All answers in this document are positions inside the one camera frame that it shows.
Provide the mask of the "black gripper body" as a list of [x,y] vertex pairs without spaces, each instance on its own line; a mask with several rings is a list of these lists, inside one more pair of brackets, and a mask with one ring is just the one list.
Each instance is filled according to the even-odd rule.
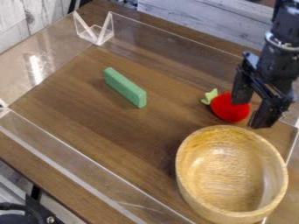
[[243,52],[238,68],[250,76],[254,93],[260,98],[284,98],[295,101],[295,82],[299,79],[299,51],[266,42],[262,53]]

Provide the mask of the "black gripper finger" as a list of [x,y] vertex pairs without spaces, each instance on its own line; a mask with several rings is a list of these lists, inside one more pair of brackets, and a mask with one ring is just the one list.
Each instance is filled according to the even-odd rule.
[[271,128],[282,114],[288,110],[291,101],[284,98],[267,98],[254,112],[247,126],[252,129]]
[[248,74],[239,67],[234,80],[231,96],[231,100],[235,105],[250,103],[254,94],[251,83],[252,81]]

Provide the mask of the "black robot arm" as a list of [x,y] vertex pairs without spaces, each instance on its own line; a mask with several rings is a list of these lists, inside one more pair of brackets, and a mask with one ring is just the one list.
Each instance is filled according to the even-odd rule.
[[271,30],[259,56],[243,52],[232,86],[234,104],[250,103],[252,94],[262,98],[247,126],[274,126],[296,101],[299,79],[299,0],[275,0]]

